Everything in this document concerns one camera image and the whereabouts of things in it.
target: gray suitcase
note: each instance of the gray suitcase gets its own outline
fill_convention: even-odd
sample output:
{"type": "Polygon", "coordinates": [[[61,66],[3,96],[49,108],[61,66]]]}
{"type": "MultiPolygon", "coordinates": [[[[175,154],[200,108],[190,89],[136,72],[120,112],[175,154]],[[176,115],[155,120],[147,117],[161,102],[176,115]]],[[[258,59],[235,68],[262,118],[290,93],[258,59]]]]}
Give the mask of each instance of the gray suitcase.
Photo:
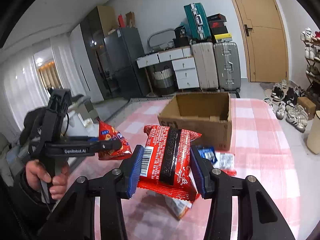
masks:
{"type": "Polygon", "coordinates": [[[214,59],[212,42],[203,42],[192,45],[199,85],[203,89],[218,88],[217,67],[214,59]]]}
{"type": "Polygon", "coordinates": [[[241,74],[238,47],[235,42],[213,45],[220,90],[240,92],[241,74]]]}

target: human hand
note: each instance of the human hand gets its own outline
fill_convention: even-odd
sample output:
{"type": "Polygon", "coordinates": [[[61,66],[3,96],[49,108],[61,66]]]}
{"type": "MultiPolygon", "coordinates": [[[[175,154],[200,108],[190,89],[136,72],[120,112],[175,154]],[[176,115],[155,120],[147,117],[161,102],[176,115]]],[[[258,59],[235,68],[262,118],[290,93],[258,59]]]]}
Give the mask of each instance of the human hand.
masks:
{"type": "Polygon", "coordinates": [[[46,183],[50,183],[52,181],[53,186],[49,189],[52,199],[62,199],[67,191],[67,181],[70,175],[69,170],[70,167],[68,163],[66,163],[61,168],[61,174],[54,176],[51,180],[49,173],[45,170],[45,167],[39,162],[39,160],[32,160],[26,164],[27,183],[32,189],[39,190],[39,179],[46,183]]]}

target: barcode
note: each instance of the barcode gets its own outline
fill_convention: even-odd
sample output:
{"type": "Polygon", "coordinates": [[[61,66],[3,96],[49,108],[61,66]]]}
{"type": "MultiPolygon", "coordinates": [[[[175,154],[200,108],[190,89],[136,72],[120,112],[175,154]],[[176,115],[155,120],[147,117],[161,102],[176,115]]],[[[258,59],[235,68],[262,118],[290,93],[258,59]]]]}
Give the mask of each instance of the barcode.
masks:
{"type": "Polygon", "coordinates": [[[233,154],[221,153],[220,154],[220,169],[234,170],[233,154]]]}
{"type": "Polygon", "coordinates": [[[142,162],[141,162],[141,173],[140,173],[140,176],[144,176],[144,177],[147,176],[152,152],[153,152],[153,147],[152,146],[146,146],[144,148],[143,156],[142,156],[142,162]]]}

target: white drawer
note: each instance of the white drawer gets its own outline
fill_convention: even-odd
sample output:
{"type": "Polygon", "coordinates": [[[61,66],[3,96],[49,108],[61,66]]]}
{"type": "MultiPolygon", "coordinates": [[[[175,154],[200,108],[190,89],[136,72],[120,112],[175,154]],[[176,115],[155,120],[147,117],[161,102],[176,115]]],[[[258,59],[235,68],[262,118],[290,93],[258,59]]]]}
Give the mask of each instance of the white drawer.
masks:
{"type": "Polygon", "coordinates": [[[173,50],[168,50],[168,51],[164,51],[164,52],[159,52],[160,62],[174,60],[177,58],[183,58],[182,49],[173,49],[173,50]]]}
{"type": "Polygon", "coordinates": [[[199,87],[199,81],[197,76],[196,78],[177,79],[177,83],[178,83],[179,89],[199,87]]]}
{"type": "Polygon", "coordinates": [[[172,65],[175,71],[180,69],[196,68],[195,60],[193,57],[173,60],[172,65]]]}
{"type": "Polygon", "coordinates": [[[175,73],[176,73],[177,79],[186,79],[186,78],[198,79],[197,70],[195,68],[177,70],[175,73]]]}
{"type": "Polygon", "coordinates": [[[158,63],[159,63],[159,59],[158,59],[157,53],[137,59],[138,68],[143,68],[143,67],[151,66],[158,63]]]}
{"type": "Polygon", "coordinates": [[[191,49],[190,47],[182,48],[183,56],[184,57],[191,57],[191,49]]]}

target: beige vase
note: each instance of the beige vase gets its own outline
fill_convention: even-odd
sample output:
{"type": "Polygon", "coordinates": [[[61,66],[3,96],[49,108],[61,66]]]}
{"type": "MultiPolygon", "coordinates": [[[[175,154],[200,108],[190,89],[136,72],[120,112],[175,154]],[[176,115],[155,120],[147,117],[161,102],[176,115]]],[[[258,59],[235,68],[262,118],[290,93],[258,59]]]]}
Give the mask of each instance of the beige vase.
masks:
{"type": "Polygon", "coordinates": [[[316,111],[307,139],[308,148],[315,154],[320,153],[320,111],[316,111]]]}

